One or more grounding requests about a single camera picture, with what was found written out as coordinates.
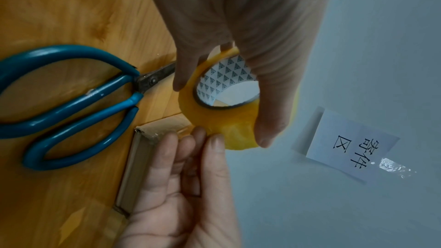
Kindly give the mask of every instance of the gray surface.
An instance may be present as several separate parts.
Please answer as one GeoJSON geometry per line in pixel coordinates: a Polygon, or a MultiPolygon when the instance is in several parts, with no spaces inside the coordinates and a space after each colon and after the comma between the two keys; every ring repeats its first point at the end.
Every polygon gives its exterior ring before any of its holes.
{"type": "Polygon", "coordinates": [[[331,0],[294,125],[228,152],[245,247],[439,247],[441,0],[331,0]],[[292,150],[318,106],[401,138],[363,185],[292,150]]]}

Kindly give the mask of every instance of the human hand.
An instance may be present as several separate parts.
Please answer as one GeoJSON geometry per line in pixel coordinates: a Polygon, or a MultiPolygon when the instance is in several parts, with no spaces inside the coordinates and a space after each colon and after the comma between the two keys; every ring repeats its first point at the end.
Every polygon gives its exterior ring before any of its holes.
{"type": "Polygon", "coordinates": [[[173,88],[182,89],[198,60],[235,40],[257,76],[256,142],[269,147],[289,124],[294,95],[328,0],[154,0],[175,40],[173,88]]]}
{"type": "Polygon", "coordinates": [[[197,127],[158,144],[116,248],[240,247],[222,135],[197,127]]]}

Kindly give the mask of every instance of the roll of packing tape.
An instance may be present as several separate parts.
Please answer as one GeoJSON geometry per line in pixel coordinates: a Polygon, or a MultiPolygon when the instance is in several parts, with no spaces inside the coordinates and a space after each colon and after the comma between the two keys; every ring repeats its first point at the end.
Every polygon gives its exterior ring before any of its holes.
{"type": "MultiPolygon", "coordinates": [[[[259,98],[229,107],[214,107],[216,97],[230,86],[256,80],[237,48],[221,52],[200,64],[187,85],[179,92],[179,107],[195,126],[207,134],[223,134],[227,149],[243,150],[257,147],[254,123],[259,98]]],[[[294,99],[291,121],[295,116],[298,95],[294,99]]]]}

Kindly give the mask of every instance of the blue-handled scissors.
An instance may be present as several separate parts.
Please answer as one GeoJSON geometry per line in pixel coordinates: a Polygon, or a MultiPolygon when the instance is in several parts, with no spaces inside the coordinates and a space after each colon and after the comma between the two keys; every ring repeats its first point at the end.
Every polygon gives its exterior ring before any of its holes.
{"type": "Polygon", "coordinates": [[[134,83],[136,91],[129,99],[84,117],[72,124],[68,124],[49,136],[32,143],[23,157],[23,164],[28,168],[35,170],[59,169],[84,161],[101,152],[116,141],[130,126],[138,112],[136,104],[141,100],[143,94],[160,80],[175,72],[175,63],[171,63],[159,70],[141,75],[132,65],[108,52],[82,45],[55,45],[23,52],[1,61],[0,94],[12,82],[28,72],[53,62],[73,58],[100,60],[120,69],[122,74],[90,90],[85,95],[68,101],[41,115],[19,123],[0,124],[0,139],[17,138],[42,131],[102,99],[126,83],[134,83]],[[68,157],[44,159],[46,153],[57,143],[125,109],[128,109],[128,111],[123,121],[104,140],[68,157]]]}

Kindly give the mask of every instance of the paper note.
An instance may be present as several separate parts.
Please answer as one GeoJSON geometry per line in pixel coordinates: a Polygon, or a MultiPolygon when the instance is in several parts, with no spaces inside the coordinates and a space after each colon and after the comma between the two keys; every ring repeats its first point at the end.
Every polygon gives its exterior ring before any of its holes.
{"type": "Polygon", "coordinates": [[[369,182],[380,170],[381,159],[398,140],[325,110],[306,157],[369,182]]]}

